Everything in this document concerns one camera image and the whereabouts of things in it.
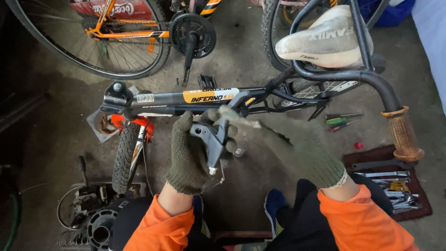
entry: shoe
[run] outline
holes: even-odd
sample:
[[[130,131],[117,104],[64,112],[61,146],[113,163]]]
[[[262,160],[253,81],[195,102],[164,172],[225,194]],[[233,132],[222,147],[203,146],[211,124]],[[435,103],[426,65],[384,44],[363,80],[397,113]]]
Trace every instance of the shoe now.
[[[277,210],[282,207],[288,207],[283,193],[279,189],[271,189],[266,195],[263,208],[265,208],[266,216],[268,216],[268,219],[271,222],[273,239],[283,231],[283,226],[281,226],[276,219]]]
[[[201,213],[201,215],[203,216],[204,204],[201,195],[195,195],[192,198],[192,205],[194,206],[194,211]],[[211,232],[209,231],[209,228],[207,227],[206,222],[203,218],[201,222],[201,233],[204,234],[206,237],[211,238]]]

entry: hand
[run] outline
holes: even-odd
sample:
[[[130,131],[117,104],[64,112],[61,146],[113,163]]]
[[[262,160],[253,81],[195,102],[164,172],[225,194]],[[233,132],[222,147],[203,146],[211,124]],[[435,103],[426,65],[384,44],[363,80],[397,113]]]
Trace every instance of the hand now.
[[[214,124],[217,110],[203,113],[200,121]],[[168,183],[179,193],[188,195],[200,194],[204,184],[212,178],[207,166],[206,149],[203,141],[191,136],[192,112],[186,111],[173,125],[172,129],[172,167],[167,172]],[[231,126],[228,136],[234,137],[237,129]],[[220,165],[227,167],[232,152],[237,150],[237,144],[229,138],[226,143],[227,154],[220,158]]]
[[[222,106],[222,119],[231,124],[259,131],[266,145],[290,171],[320,188],[339,187],[347,172],[332,151],[326,148],[326,130],[317,121],[296,120],[285,113],[269,113],[264,119],[250,121]]]

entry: red screwdriver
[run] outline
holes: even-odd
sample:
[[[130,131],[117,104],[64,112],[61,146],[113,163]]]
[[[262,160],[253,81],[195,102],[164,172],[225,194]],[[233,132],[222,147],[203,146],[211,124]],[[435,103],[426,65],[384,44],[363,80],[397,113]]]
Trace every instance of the red screwdriver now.
[[[334,125],[334,126],[332,126],[330,129],[328,129],[328,131],[329,132],[336,132],[336,131],[339,131],[339,129],[341,129],[341,128],[344,128],[344,127],[346,127],[348,124],[351,124],[351,123],[353,123],[353,122],[355,122],[355,121],[358,121],[359,119],[357,119],[357,120],[353,120],[352,122],[348,122],[348,123],[340,123],[340,124],[337,124],[337,125]]]

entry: blue container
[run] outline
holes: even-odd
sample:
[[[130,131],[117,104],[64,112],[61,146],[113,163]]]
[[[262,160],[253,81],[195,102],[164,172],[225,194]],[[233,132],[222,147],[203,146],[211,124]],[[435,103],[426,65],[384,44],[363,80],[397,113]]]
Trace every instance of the blue container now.
[[[369,4],[375,0],[358,0],[359,9],[363,17],[368,17],[374,8]],[[412,11],[415,0],[405,0],[397,6],[387,6],[374,27],[395,27],[398,26]]]

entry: white bicycle saddle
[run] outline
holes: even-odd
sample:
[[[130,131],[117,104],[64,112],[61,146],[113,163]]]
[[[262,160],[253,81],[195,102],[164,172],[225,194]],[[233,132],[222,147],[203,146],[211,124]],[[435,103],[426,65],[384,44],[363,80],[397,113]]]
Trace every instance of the white bicycle saddle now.
[[[367,28],[365,31],[372,54],[372,38]],[[276,44],[276,52],[283,59],[308,61],[326,68],[355,68],[363,65],[348,5],[333,7],[307,30],[282,38]]]

